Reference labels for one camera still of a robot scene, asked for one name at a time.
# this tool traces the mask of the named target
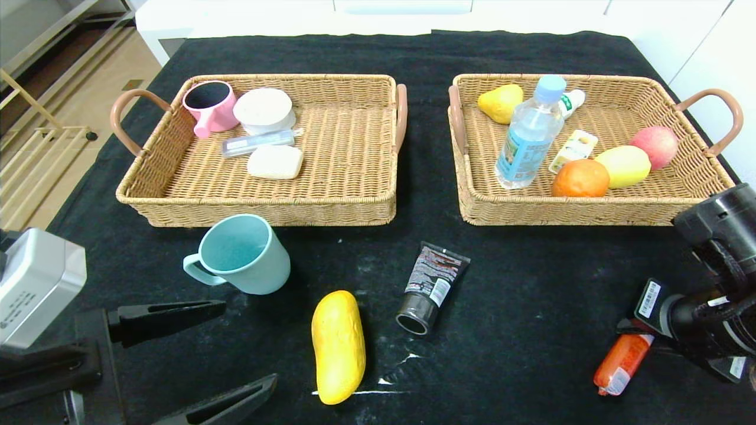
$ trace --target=blue bottle cap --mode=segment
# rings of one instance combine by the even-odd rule
[[[538,85],[535,86],[533,97],[541,103],[552,104],[562,97],[566,87],[567,82],[561,76],[542,76],[538,80]]]

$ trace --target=white round container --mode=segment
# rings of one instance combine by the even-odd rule
[[[249,135],[279,132],[294,127],[291,98],[277,88],[256,88],[239,98],[234,116]]]

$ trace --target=black tube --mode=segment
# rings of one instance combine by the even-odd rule
[[[445,248],[420,243],[420,254],[412,268],[404,302],[396,322],[407,332],[427,335],[451,287],[470,264],[470,259]]]

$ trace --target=tube label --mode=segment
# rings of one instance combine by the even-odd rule
[[[441,307],[463,267],[462,260],[447,255],[445,251],[423,246],[412,268],[405,293],[421,293]]]

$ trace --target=small white bottle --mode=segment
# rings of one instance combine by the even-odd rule
[[[562,111],[562,117],[568,119],[576,109],[585,103],[585,92],[576,88],[567,92],[559,99],[559,110]]]

